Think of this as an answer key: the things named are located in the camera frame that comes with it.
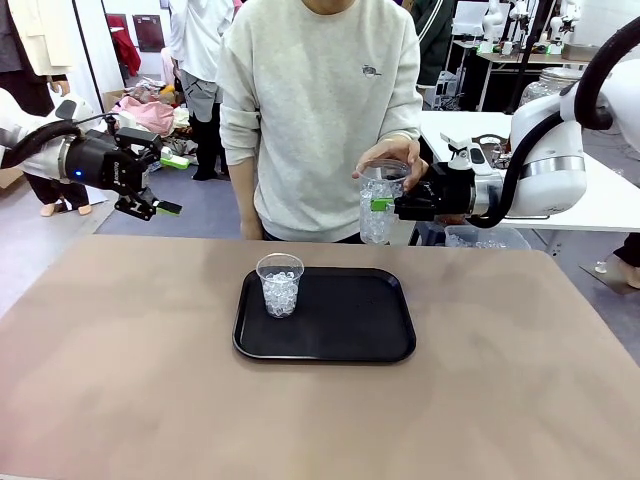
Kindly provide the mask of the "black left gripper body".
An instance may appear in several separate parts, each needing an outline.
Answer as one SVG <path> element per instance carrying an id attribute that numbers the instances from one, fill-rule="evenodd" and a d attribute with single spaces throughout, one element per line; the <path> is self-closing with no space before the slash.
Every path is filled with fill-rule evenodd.
<path id="1" fill-rule="evenodd" d="M 118 194 L 147 187 L 148 165 L 136 155 L 139 147 L 122 149 L 112 141 L 89 135 L 73 140 L 64 155 L 66 178 L 72 182 Z"/>

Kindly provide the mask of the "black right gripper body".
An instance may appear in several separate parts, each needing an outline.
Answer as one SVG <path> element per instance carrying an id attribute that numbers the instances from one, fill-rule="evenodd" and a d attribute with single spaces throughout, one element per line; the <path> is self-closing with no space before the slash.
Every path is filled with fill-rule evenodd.
<path id="1" fill-rule="evenodd" d="M 394 213 L 400 220 L 432 221 L 438 215 L 468 215 L 474 201 L 474 171 L 437 162 L 409 192 L 394 200 Z"/>

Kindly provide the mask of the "person's left hand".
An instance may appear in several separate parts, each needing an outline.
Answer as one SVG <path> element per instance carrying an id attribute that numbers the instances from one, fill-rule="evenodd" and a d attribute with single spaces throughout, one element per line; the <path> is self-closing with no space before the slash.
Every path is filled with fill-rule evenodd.
<path id="1" fill-rule="evenodd" d="M 429 168 L 427 162 L 420 157 L 420 144 L 417 140 L 411 140 L 402 135 L 394 135 L 380 140 L 367 150 L 360 157 L 352 177 L 358 179 L 367 167 L 380 159 L 397 160 L 410 168 L 410 173 L 403 183 L 405 192 L 412 190 Z"/>

